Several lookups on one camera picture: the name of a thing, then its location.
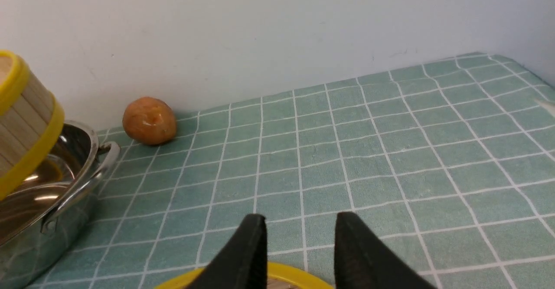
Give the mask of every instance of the yellow plate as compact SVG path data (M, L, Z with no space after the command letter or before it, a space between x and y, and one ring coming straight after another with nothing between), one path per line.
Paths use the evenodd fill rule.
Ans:
M52 95L52 99L54 100L54 110L46 130L20 162L16 163L8 173L0 177L0 200L6 198L27 176L33 173L36 167L46 158L52 147L54 147L54 144L56 144L64 127L64 110L54 95Z
M156 287L156 289L182 289L189 283L192 283L203 270L204 269L197 269L179 277L175 277ZM301 289L333 289L333 287L318 277L301 271L300 269L296 269L295 267L280 263L268 262L268 278L284 281Z

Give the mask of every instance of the white grid line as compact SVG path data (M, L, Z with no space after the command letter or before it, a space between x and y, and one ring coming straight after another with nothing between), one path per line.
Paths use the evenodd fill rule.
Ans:
M458 121L456 121L456 122L464 123L463 120L458 120ZM536 129L529 129L529 130L526 130L526 131L527 131L528 133L530 133L530 132L535 132L535 131L541 131L541 130L550 129L550 128L552 128L552 127L555 127L555 125L548 125L548 126L546 126L546 127L539 127L539 128L536 128ZM418 129L419 129L418 127L411 127L410 129L402 129L402 130L400 130L400 131L418 130ZM387 135L387 134L389 134L389 133L393 133L393 132L397 132L397 131L382 133L382 135ZM521 131L515 131L515 132L510 132L510 133L501 133L501 134L497 134L497 135L491 135L491 136L485 136L485 137L478 137L477 139L469 139L469 140L461 140L461 141L455 141L455 142L449 142L449 143L435 144L434 147L449 146L449 145L457 145L457 144L460 144L460 143L470 143L470 142L474 142L474 141L484 141L484 140L494 139L494 138L497 138L497 137L511 136L511 135L519 135L519 134L522 134L522 133L523 133L523 132L521 132ZM363 137L355 137L355 138L353 138L353 139L339 140L339 143L344 142L344 141L361 140L361 139L366 139L366 138L368 138L368 137L374 137L374 136L376 136L376 134L366 135L366 136L363 136ZM303 148L303 147L313 147L313 146L325 145L325 144L335 144L335 143L336 143L336 142L314 143L314 144L310 144L310 145L301 146L300 148ZM407 151L418 150L418 149L426 149L426 148L428 148L428 147L429 147L429 146L419 146L419 147L414 147L414 148L410 148L410 149L402 149L402 150L398 150L398 151L390 151L390 152L388 152L388 153L389 153L390 155L391 155L391 154L395 154L395 153L405 153L405 152L407 152ZM289 149L282 149L282 150L279 150L279 151L272 151L272 152L261 153L261 154L262 154L262 155L265 155L265 154L270 154L270 153L281 153L281 152L283 152L283 151L292 151L292 150L295 150L295 149L297 149L297 148L295 147L295 148L289 148ZM531 153L531 154L529 154L529 155L530 155L530 156L533 156L533 155L538 155L538 154L541 154L541 153ZM375 154L375 155L368 155L368 156L348 156L348 157L343 157L343 159L352 159L352 158L371 158L371 157L378 157L378 156L382 156L382 155L383 155L383 153L377 153L377 154ZM248 155L248 156L237 157L237 158L234 158L234 159L241 159L241 158L244 158L244 157L253 157L253 156L256 156L256 154L255 154L255 155ZM518 156L515 156L515 157L507 157L507 158L499 158L499 159L500 159L500 160L506 160L506 159L517 159L517 158L519 158L519 157L518 157ZM337 161L337 160L340 160L340 159L341 159L341 158L335 158L335 159L331 159L331 160L329 160L329 161L318 162L318 163L312 163L311 165L306 165L306 166L302 166L302 167L311 167L311 166L321 165L321 164L325 164L325 163L334 162L334 161ZM210 164L214 164L214 163L218 163L218 162L219 162L219 161L210 161L210 162L199 163L198 165L191 165L191 166L210 165ZM179 168L173 168L173 169L168 169L168 170L166 170L166 171L173 171L173 170L178 170L178 169L179 169ZM283 171L286 171L286 170L293 170L293 169L294 169L294 168L287 168L287 169L284 169ZM267 172L260 172L260 173L258 173L258 174L271 174L271 173L275 173L275 172L276 172L276 171L267 171ZM237 179L237 178L250 177L250 176L256 176L256 175L257 175L257 174L250 174L250 175L244 175L244 176L234 176L234 177L231 177L231 178L223 178L223 179L220 179L220 180ZM113 179L113 180L125 179L125 178L128 178L128 177L135 177L135 176L137 176L137 175L123 176L123 177L121 177L121 178ZM207 184L207 183L210 183L210 182L212 182L212 181L204 181L204 182L200 182L200 183L187 184L187 185L178 185L178 188L184 188L184 187L196 186L196 185L201 185L201 184ZM165 192L166 190L170 190L170 188L163 188L163 189L159 189L159 190L153 190L153 191L150 191L150 192L139 192L138 195L147 195L147 194L152 194L152 193L155 193L155 192ZM113 196L103 196L103 197L100 198L100 200L109 199L109 198L117 198L117 197L132 196L132 195L133 195L133 194L122 194L122 195L113 195Z
M314 246L314 247L308 247L309 250L316 250L316 249L325 249L325 248L333 248L333 245L323 245L323 246ZM300 252L302 251L302 248L296 248L296 249L291 249L291 250L286 250L286 251L275 251L275 252L269 252L268 255L280 255L280 254L285 254L285 253L295 253L295 252ZM483 270L483 269L491 269L494 267L499 267L499 266L511 266L511 265L518 265L518 264L523 264L523 263L537 263L537 262L543 262L543 261L551 261L551 260L555 260L555 255L547 255L547 256L539 256L539 257L530 257L530 258L525 258L525 259L516 259L516 260L507 260L507 261L501 261L500 263L486 263L486 264L481 264L481 265L470 265L470 266L462 266L462 267L455 267L455 268L451 268L451 269L441 269L441 270L436 270L435 272L438 275L446 275L446 274L450 274L450 273L460 273L460 272L465 272L465 271L476 271L476 270ZM191 269L194 268L195 265L184 265L184 266L176 266L176 267L171 267L168 269L160 269L160 270L151 270L149 271L147 274L152 275L152 274L157 274L157 273L166 273L166 272L170 272L170 271L179 271L179 270L184 270L184 269ZM417 273L419 275L432 275L432 271L417 271ZM97 279L116 279L116 278L120 278L120 277L128 277L128 276L139 276L141 275L141 272L135 272L135 273L124 273L124 274L119 274L119 275L107 275L107 276L101 276L98 277ZM81 283L81 282L85 282L85 281L92 281L91 278L87 278L87 279L70 279L70 280L63 280L63 281L53 281L53 282L49 282L46 283L46 285L63 285L63 284L70 284L70 283Z
M362 85L360 85L359 79L355 78L355 80L356 80L357 84L359 84L360 91L361 91L364 103L366 103L366 95L364 93L364 89L363 89ZM389 155L387 155L385 145L382 141L382 138L380 136L380 133L378 131L376 123L375 123L375 121L372 117L372 113L370 112L370 109L369 109L368 105L365 104L365 106L366 106L366 111L368 112L368 116L370 117L370 119L372 121L372 125L373 125L374 129L376 130L377 138L380 140L380 145L382 147L382 151L383 151L383 153L385 153L385 159L387 160L387 164L389 165L389 168L391 169L391 174L393 175L393 177L395 179L395 182L397 183L397 188L399 188L399 192L401 193L401 197L403 198L405 208L407 208L407 212L411 217L412 224L414 225L415 232L418 236L418 241L420 241L420 245L422 246L422 250L424 251L424 255L426 256L426 261L428 261L428 266L430 266L430 270L432 270L432 275L434 275L434 280L436 281L436 285L437 285L438 289L443 289L440 278L435 273L434 262L432 261L432 257L430 256L430 252L428 251L428 247L426 246L426 243L424 242L424 238L422 238L422 235L420 234L420 229L418 228L418 223L416 222L415 215L412 212L412 208L408 203L407 197L405 195L405 191L403 190L403 187L401 186L399 178L397 177L397 175L395 173L395 168L393 167L393 165L391 163L391 159L390 159Z
M258 202L258 180L260 179L260 155L262 154L262 130L264 126L264 108L262 108L262 98L260 98L260 136L258 137L258 155L256 155L256 178L254 180L254 202L252 212L256 213L256 204Z
M200 125L200 123L199 123L200 122L200 117L197 117L196 119L197 119L196 120L196 129L198 130L199 125ZM193 142L195 141L195 137L196 137L196 135L193 135L193 140L191 141L190 148L193 146ZM181 178L183 176L183 171L185 171L185 166L186 166L187 160L189 159L189 157L191 155L190 148L189 148L189 151L187 152L187 156L186 156L185 160L183 161L183 165L181 167L181 171L179 172L179 176L178 176L177 180L175 181L175 185L174 185L173 190L172 190L172 196L170 197L168 207L166 208L166 211L164 212L164 215L162 216L162 222L160 224L160 228L158 228L158 233L156 234L156 239L154 240L154 243L153 243L152 247L150 248L150 253L147 257L147 260L145 261L144 268L143 268L143 275L141 275L139 288L143 286L144 279L147 275L146 272L148 270L148 265L150 263L150 260L152 259L152 256L154 255L154 251L156 250L156 245L158 245L158 241L160 240L160 236L162 234L162 231L164 230L164 225L165 225L165 222L166 222L166 218L168 217L169 210L172 208L172 202L175 198L175 192L177 192L179 181L181 180Z
M99 263L97 264L97 267L95 268L95 273L93 275L93 279L91 281L91 285L89 285L89 289L92 289L93 286L95 285L95 281L97 280L98 272L100 270L100 267L101 267L102 263L104 262L104 260L106 259L106 256L108 255L108 252L110 251L111 244L114 243L115 237L118 235L118 232L121 229L121 225L123 224L123 220L125 219L125 216L129 212L129 210L131 210L131 206L133 205L133 202L135 201L137 193L139 192L141 186L143 185L143 182L144 182L145 178L147 177L147 174L150 170L150 167L152 166L152 163L154 163L154 160L156 159L156 156L157 156L159 150L160 150L160 147L158 147L158 149L156 149L156 153L154 154L154 156L152 156L152 159L151 159L147 169L144 172L143 178L141 179L141 181L139 183L139 186L137 186L137 189L135 190L135 195L133 195L133 197L129 201L129 204L127 205L127 208L125 209L125 212L123 213L123 218L119 221L118 226L116 227L115 232L114 232L114 234L112 235L112 237L110 239L108 247L106 247L106 251L102 255L102 258L99 261Z
M476 81L476 79L474 78L473 75L469 74L470 77ZM501 111L503 111L504 113L507 113L507 110L505 110L504 107L501 106L501 104L499 104L493 97L491 97L491 95L486 92L486 90L484 90L484 88L482 87L482 85L480 85L478 82L476 82L476 84L478 84L478 86L480 87L480 90L482 90L482 92L484 92L492 101L494 104L497 105L497 107L499 107L499 109L501 109ZM515 117L513 115L511 115L510 113L507 113L507 115L511 118L511 120L515 123L515 125L519 128L519 130L524 133L526 135L526 137L528 137L545 155L547 155L551 160L555 161L555 157L553 157L553 155L551 155L550 152L548 152L547 150L545 150L545 148L543 148L531 135L530 133L528 133L520 124L518 121L516 121ZM508 174L507 170L505 170L505 167L503 167L501 165L501 163L498 162L498 160L494 159L493 155L490 153L489 149L487 149L487 147L481 143L480 141L478 141L480 143L480 145L482 146L482 148L488 153L488 155L494 160L494 162L496 163L496 165L499 167L499 169L501 169L501 171L503 172L503 174L505 175L505 177L507 177L507 179L509 180L509 182L511 183L511 185L515 188L515 190L522 196L522 198L524 198L526 200L526 202L529 204L530 209L533 211L533 213L535 214L535 216L537 216L538 220L541 222L541 224L543 225L543 227L547 230L547 232L549 232L549 234L551 236L553 236L553 238L555 238L555 232L551 229L551 227L549 227L549 225L547 225L547 222L545 222L545 220L543 220L543 218L541 218L539 216L539 212L538 210L535 208L532 200L524 193L522 192L521 189L519 189L516 185L515 182L513 181L512 177Z
M208 213L206 214L206 222L204 223L204 231L202 232L202 237L200 238L200 244L198 251L196 252L196 267L200 267L200 254L202 252L202 246L204 245L204 240L206 239L206 231L208 230L208 223L210 222L210 214L212 212L212 208L214 207L214 198L216 197L216 189L218 188L218 180L220 177L220 172L222 171L222 164L224 163L224 153L225 153L225 145L228 141L229 136L229 129L232 125L232 111L228 111L228 129L225 132L225 139L224 139L224 146L222 147L222 156L220 157L220 164L218 165L218 172L216 173L216 180L214 181L214 188L212 189L212 197L210 198L210 206L208 207Z
M464 101L464 102L456 103L456 104L452 104L452 105L453 105L453 106L456 106L456 105L463 105L463 104L474 103L474 102L476 102L476 101L483 101L483 100L489 100L489 99L487 99L487 98L484 98L484 99L476 99L476 100ZM438 107L428 107L428 108L424 108L424 109L416 109L416 110L412 110L412 112L413 112L413 113L418 113L418 112L420 112L420 111L428 111L428 110L440 109L440 108L444 108L444 107L450 107L450 105L441 105L441 106L438 106ZM538 108L538 107L539 107L539 106L536 105L536 106L532 106L532 107L526 107L526 108L523 108L523 109L513 110L513 111L510 111L510 112L498 113L498 114L487 115L487 116L480 116L480 117L472 117L472 118L468 118L468 119L464 119L464 120L466 120L466 121L471 121L471 120L485 119L485 118L489 118L489 117L495 117L495 116L500 116L500 115L518 113L518 112L520 112L520 111L526 111L526 110L535 109L535 108ZM328 113L328 112L329 112L329 111L321 111L321 112L318 112L317 114L323 114L323 113ZM410 112L409 112L409 111L404 111L403 113L388 114L388 115L376 116L376 117L373 117L373 118L374 118L374 119L379 119L379 118L383 118L383 117L390 117L390 116L397 116L397 115L407 115L407 114L410 114ZM369 118L364 118L364 119L359 119L359 120L347 121L347 122L343 122L343 123L337 123L337 125L344 125L344 124L348 124L348 123L357 123L357 122L363 122L363 121L368 121L368 120L369 120ZM429 124L429 125L423 125L422 127L434 127L434 126L436 126L436 125L444 125L444 124L458 123L458 122L463 122L463 120L450 121L450 122L446 122L446 123L434 123L434 124ZM334 127L334 125L329 124L329 125L322 125L322 126L319 126L319 127L311 127L311 128L308 128L308 129L299 130L299 132L312 131L312 130L322 129L322 128L325 128L325 127ZM412 129L416 129L416 127L410 127L410 128L408 128L408 129L399 129L399 130L393 130L393 131L386 131L386 132L383 132L383 134L395 133L395 132L400 132L400 131L407 131L407 130L412 130ZM274 137L274 136L279 136L279 135L289 135L289 134L293 134L293 133L295 133L295 131L290 131L290 132L285 132L285 133L276 133L276 134L272 134L272 135L266 135L266 136L263 136L262 138L265 138L265 137ZM233 142L227 142L227 144L230 144L230 143L241 143L241 142L246 142L246 141L251 141L251 140L256 140L256 139L258 139L258 137L251 137L251 138L249 138L249 139L244 139L244 140L239 140L239 141L233 141ZM192 148L192 149L190 149L190 150L206 149L206 148L211 148L211 147L216 147L216 146L222 146L222 145L224 145L224 143L215 143L215 144L213 144L213 145L208 145L208 146L202 146L202 147ZM310 146L314 146L314 145L315 145L315 144L301 145L301 146L299 146L299 147L303 148L303 147L310 147ZM279 150L279 151L270 151L270 152L265 152L265 153L261 153L261 154L262 154L262 155L265 155L265 154L268 154L268 153L277 153L277 152L280 152L280 151L287 151L287 150L292 150L292 149L296 149L296 148L281 149L281 150ZM182 149L182 150L178 150L178 151L172 151L172 152L168 152L168 153L163 153L163 154L160 154L160 156L171 155L171 154L173 154L173 153L184 153L184 152L186 152L186 151L189 151L189 149ZM234 160L234 159L241 159L241 158L246 158L246 157L251 157L251 156L256 156L256 155L257 155L257 153L253 153L253 154L251 154L251 155L244 155L244 156L241 156L241 157L233 157L233 158L224 159L224 161L230 161L230 160ZM150 158L150 157L151 157L151 156L137 157L137 158L133 158L133 159L125 159L124 157L122 157L122 158L123 158L123 162L128 162L128 161L135 161L135 160L140 160L140 159L146 159L146 158ZM208 164L208 163L217 163L217 162L218 162L218 161L196 163L196 164L193 164L193 165L188 165L187 167L190 167L190 166L199 166L199 165L204 165L204 164Z
M343 178L345 179L345 186L347 188L347 195L349 196L349 203L351 204L351 210L355 210L355 203L353 202L353 194L351 193L351 185L349 184L349 177L347 176L347 168L345 168L345 160L343 159L343 152L341 151L341 144L339 143L339 136L337 135L337 128L335 127L335 117L331 111L331 101L330 94L327 91L327 85L323 85L326 89L327 106L330 108L331 124L333 125L333 133L335 134L335 143L337 145L337 151L339 152L339 160L341 161L341 168L343 169Z
M430 76L428 76L427 72L426 72L426 68L424 67L424 65L422 65L422 70L424 71L424 74L430 78ZM436 82L436 84L438 84L437 80L435 78L430 78L431 80L434 80L434 82ZM457 117L459 117L459 119L463 120L464 118L460 115L460 113L456 110L455 107L453 107L451 105L451 102L447 99L447 97L445 96L444 92L442 90L440 90L440 94L442 96L442 98L449 103L451 109L453 110L453 112L457 115ZM414 120L416 121L416 124L420 127L420 123L418 122L418 119L416 119L416 117L414 117ZM474 132L474 130L472 129L472 127L466 123L466 126L468 127L468 129L470 130L470 133L472 133L472 136L475 139L478 139L478 135L476 135L476 133ZM448 169L446 168L443 160L441 159L440 155L438 155L436 149L434 148L434 146L432 145L432 143L430 142L430 139L428 138L428 135L426 134L426 131L424 129L421 128L422 134L424 134L424 138L426 139L426 141L428 142L428 144L430 145L430 147L432 147L432 151L434 152L434 155L436 156L438 162L440 163L441 167L444 169L445 174L447 175L447 178L449 179L449 181L451 182L455 192L457 193L457 195L459 196L460 200L463 202L464 206L466 206L466 208L468 209L468 212L470 213L470 216L472 217L472 221L474 222L474 224L477 226L478 228L478 232L480 233L480 236L482 236L482 239L484 240L484 242L486 243L487 247L489 248L489 250L491 251L496 263L500 263L501 259L499 258L499 255L497 254L497 251L495 250L495 248L493 247L493 245L491 244L491 241L489 240L489 238L486 235L486 232L484 232L483 228L480 226L480 222L478 221L478 218L476 217L476 213L474 212L474 210L472 210L472 207L470 206L470 204L466 201L466 198L464 198L464 196L462 195L462 193L460 192L460 189L458 188L458 185L456 184L456 182L454 181L450 171L448 171ZM483 143L481 141L478 140L478 143L480 143L480 145L482 145L482 147L485 146L483 145ZM491 156L491 153L489 153L491 159L495 160L495 158L493 156ZM512 289L517 289L515 282L513 281L513 279L511 278L511 275L509 275L509 273L507 272L507 269L505 269L504 266L500 266L501 271L503 272L503 275L505 276L505 279L507 279L509 285L511 286Z
M450 166L449 169L455 169L457 167L469 166L469 165L486 163L486 162L493 162L493 161L492 160L485 160L485 161L480 161L480 162L463 163L463 164L456 165L456 166ZM443 170L443 168L442 167L437 167L437 168L432 168L432 169L418 170L418 171L414 171L414 172L405 172L405 173L397 174L397 176L405 176L405 175L418 174L418 173L427 172L427 171L439 171L439 170ZM383 177L393 177L393 175L374 175L374 176L368 176L368 177L361 177L359 179L352 179L350 181L355 182L355 181L363 181L363 180L372 180L372 179L380 179L380 178L383 178ZM523 188L523 187L526 187L526 186L545 184L545 183L549 183L549 182L553 182L553 181L555 181L555 178L536 181L536 182L527 182L527 183L519 184L519 185L517 185L517 187L518 188ZM327 187L341 185L341 184L345 184L345 182L331 183L331 184L314 186L314 187L311 187L311 188L304 188L303 191L307 192L309 190L315 190L315 189L318 189L318 188L327 188ZM511 189L511 188L514 188L514 187L511 186L511 185L508 185L508 186L499 186L497 188L484 188L484 189L476 190L476 191L472 191L472 192L465 192L465 193L463 193L463 195L466 196L466 195L479 194L479 193L482 193L482 192L495 192L495 191L498 191L498 190L505 190L505 189ZM269 193L269 194L258 195L258 197L273 196L273 195L280 195L280 194L291 194L291 193L295 193L295 192L299 192L299 190L289 190L289 191L284 191L284 192L272 192L272 193ZM427 201L427 200L436 200L436 199L441 199L441 198L452 198L452 197L457 197L457 196L458 196L458 194L449 194L449 195L431 196L431 197L426 197L426 198L411 198L411 199L408 199L408 201L409 202ZM251 200L253 198L254 197L248 197L248 198L227 200L227 201L222 201L222 202L214 202L214 205L232 204L234 202L248 201L248 200ZM365 210L366 208L375 208L375 207L378 207L378 206L385 206L385 205L396 203L396 202L403 202L403 201L402 200L389 201L389 202L384 202L383 204L376 204L376 205L365 206L365 207L362 207L362 208L355 208L355 210ZM178 209L170 210L169 212L180 212L180 211L192 210L192 209L196 209L196 208L206 208L208 206L210 206L210 204L197 205L197 206L186 207L186 208L178 208ZM152 212L150 214L141 214L141 215L136 215L136 216L128 216L125 219L146 218L148 216L156 215L156 214L164 214L164 211ZM326 213L306 214L305 218L309 218L311 216L318 216L318 215L322 215L322 214L326 214ZM287 221L287 220L293 220L293 219L296 219L296 218L297 217L284 218L283 220ZM90 223L92 224L92 223L96 223L96 222L116 221L116 220L120 220L120 219L122 219L122 218L103 218L103 219L91 221Z
M293 93L293 110L295 111L295 133L297 138L297 169L299 170L299 200L301 205L301 234L303 237L303 268L309 270L309 259L307 254L307 228L305 226L305 206L303 198L303 175L301 174L301 150L299 143L299 114L297 113L297 100L295 98L295 90Z
M519 78L519 79L522 80L524 83L526 83L530 88L533 88L536 92L538 92L538 94L541 95L541 97L543 97L544 99L548 100L547 97L546 97L540 90L538 90L538 89L536 88L536 86L533 86L533 85L530 84L530 82L528 82L525 78L522 78L521 74L525 74L526 72L529 72L529 71L524 71L524 72L516 73L515 70L512 70L511 68L508 68L507 65L506 65L505 63L499 62L498 60L495 60L495 59L491 58L490 55L488 55L488 58L491 59L491 60L493 60L494 62L498 62L501 66L503 66L505 69L507 69L508 71L510 71L510 72L512 73L511 76L515 76L515 77Z

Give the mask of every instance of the yellow rim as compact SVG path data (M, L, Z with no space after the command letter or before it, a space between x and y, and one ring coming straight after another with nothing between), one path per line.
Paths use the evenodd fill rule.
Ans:
M0 57L12 60L10 71L4 80L0 80L0 116L19 99L29 81L30 70L25 61L8 50L0 50Z
M13 192L38 167L58 140L64 127L64 110L54 95L52 95L52 99L54 100L54 110L46 130L20 162L14 165L8 173L0 177L0 200Z
M156 289L181 289L196 279L203 270L197 269L175 277L159 285ZM301 289L332 289L330 285L318 277L280 263L268 262L268 277L285 281Z

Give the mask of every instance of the stainless steel pot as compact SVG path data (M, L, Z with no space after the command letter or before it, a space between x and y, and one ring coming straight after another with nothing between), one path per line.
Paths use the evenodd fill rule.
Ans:
M64 124L47 159L0 201L0 288L22 288L59 259L89 220L119 151L114 142L99 146L86 125Z

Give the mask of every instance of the pot handle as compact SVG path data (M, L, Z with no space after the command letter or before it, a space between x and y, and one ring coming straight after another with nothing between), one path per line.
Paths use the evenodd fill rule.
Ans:
M112 168L119 157L119 152L121 148L116 142L107 142L98 148L97 156L108 153L102 162L101 166L91 175L91 177L85 181L79 188L75 189L69 196L67 196L56 208L44 216L42 221L41 232L47 232L56 227L56 219L60 214L66 211L75 198L79 196L82 192L89 189L91 186L95 186L98 181L103 179L104 175Z

